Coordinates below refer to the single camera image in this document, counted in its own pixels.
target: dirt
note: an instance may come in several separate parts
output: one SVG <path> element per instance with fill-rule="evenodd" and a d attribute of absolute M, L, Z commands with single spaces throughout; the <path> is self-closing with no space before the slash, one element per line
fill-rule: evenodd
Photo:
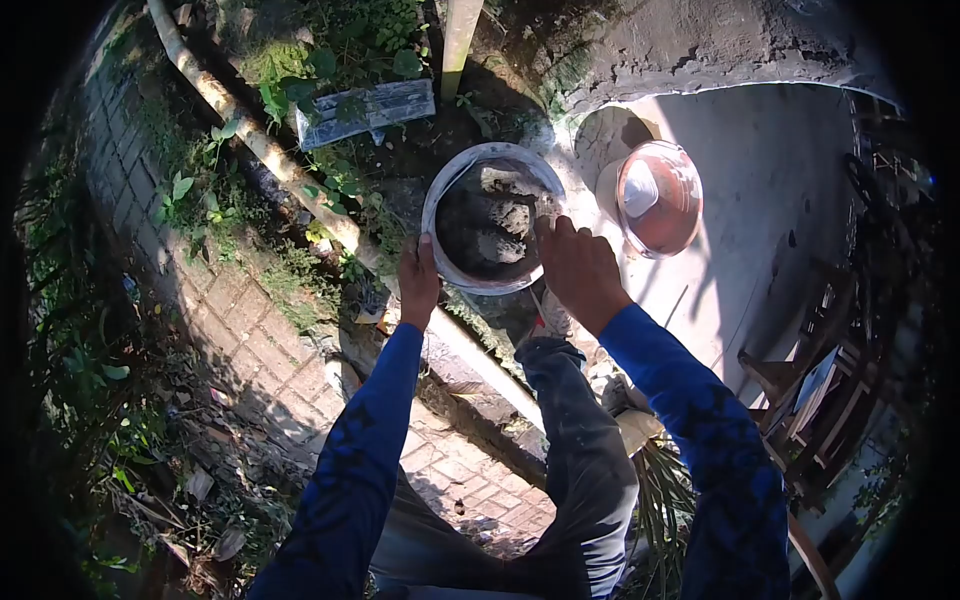
<path fill-rule="evenodd" d="M 533 222 L 538 200 L 547 195 L 522 166 L 478 162 L 441 198 L 438 241 L 468 275 L 516 276 L 536 261 Z"/>

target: concrete surface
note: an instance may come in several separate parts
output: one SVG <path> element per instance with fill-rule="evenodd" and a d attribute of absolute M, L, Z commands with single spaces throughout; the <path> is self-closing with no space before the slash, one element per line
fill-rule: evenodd
<path fill-rule="evenodd" d="M 836 0 L 530 0 L 481 27 L 551 111 L 652 93 L 820 83 L 896 103 L 880 54 Z"/>
<path fill-rule="evenodd" d="M 699 234 L 661 261 L 633 255 L 614 207 L 592 193 L 604 166 L 651 137 L 683 146 L 705 190 Z M 753 403 L 759 388 L 745 382 L 736 354 L 785 358 L 809 257 L 844 256 L 852 191 L 840 158 L 853 138 L 843 92 L 771 84 L 649 97 L 595 112 L 558 139 L 547 159 L 574 199 L 577 226 L 611 240 L 631 296 Z"/>

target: jeans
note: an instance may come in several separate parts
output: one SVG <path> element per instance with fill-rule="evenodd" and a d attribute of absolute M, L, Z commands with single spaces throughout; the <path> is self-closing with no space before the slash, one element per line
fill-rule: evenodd
<path fill-rule="evenodd" d="M 396 496 L 370 569 L 383 590 L 403 586 L 606 598 L 626 563 L 625 538 L 639 484 L 616 421 L 581 373 L 584 355 L 566 341 L 533 338 L 516 351 L 543 413 L 546 492 L 554 522 L 524 556 L 503 561 L 456 532 L 410 486 Z"/>

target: blue long sleeve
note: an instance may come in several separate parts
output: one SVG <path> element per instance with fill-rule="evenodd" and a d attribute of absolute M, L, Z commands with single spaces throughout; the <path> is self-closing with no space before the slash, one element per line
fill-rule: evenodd
<path fill-rule="evenodd" d="M 423 335 L 401 324 L 333 424 L 293 529 L 249 598 L 360 598 L 396 491 Z"/>
<path fill-rule="evenodd" d="M 700 493 L 681 597 L 789 598 L 783 477 L 747 409 L 636 304 L 598 340 L 649 398 Z"/>

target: brick paving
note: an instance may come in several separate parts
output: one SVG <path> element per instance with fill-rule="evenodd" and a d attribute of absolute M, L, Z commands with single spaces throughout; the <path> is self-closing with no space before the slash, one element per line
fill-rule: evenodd
<path fill-rule="evenodd" d="M 188 261 L 180 238 L 154 221 L 161 172 L 157 152 L 135 125 L 137 86 L 114 85 L 101 69 L 84 89 L 90 192 L 121 239 L 153 271 L 156 290 L 176 307 L 202 356 L 226 369 L 235 410 L 311 453 L 323 447 L 343 406 L 326 381 L 324 356 L 296 330 L 255 280 L 236 265 L 216 272 Z M 414 399 L 400 462 L 440 516 L 494 554 L 521 552 L 555 513 L 546 494 L 495 461 Z"/>

